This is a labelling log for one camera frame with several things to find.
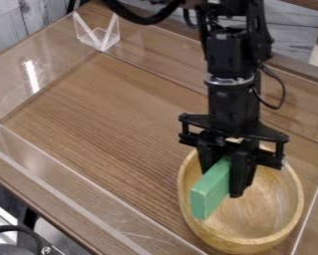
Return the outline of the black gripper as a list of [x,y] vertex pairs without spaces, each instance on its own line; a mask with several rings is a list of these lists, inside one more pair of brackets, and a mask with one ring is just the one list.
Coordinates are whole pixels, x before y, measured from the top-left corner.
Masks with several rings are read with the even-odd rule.
[[220,146],[231,138],[241,140],[231,159],[229,193],[244,195],[252,185],[257,165],[283,167],[284,145],[289,136],[260,120],[261,79],[206,79],[208,113],[181,114],[180,142],[197,148],[201,172],[222,158]]

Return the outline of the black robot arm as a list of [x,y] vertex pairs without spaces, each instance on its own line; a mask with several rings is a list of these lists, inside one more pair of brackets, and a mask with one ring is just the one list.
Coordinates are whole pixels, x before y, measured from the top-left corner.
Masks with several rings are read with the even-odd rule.
[[272,58],[273,39],[265,23],[264,0],[154,0],[166,13],[182,8],[188,26],[198,31],[206,60],[208,112],[182,114],[180,141],[197,148],[201,170],[229,159],[229,194],[244,194],[256,168],[279,169],[285,133],[260,120],[260,108],[279,110],[261,97],[261,75]]

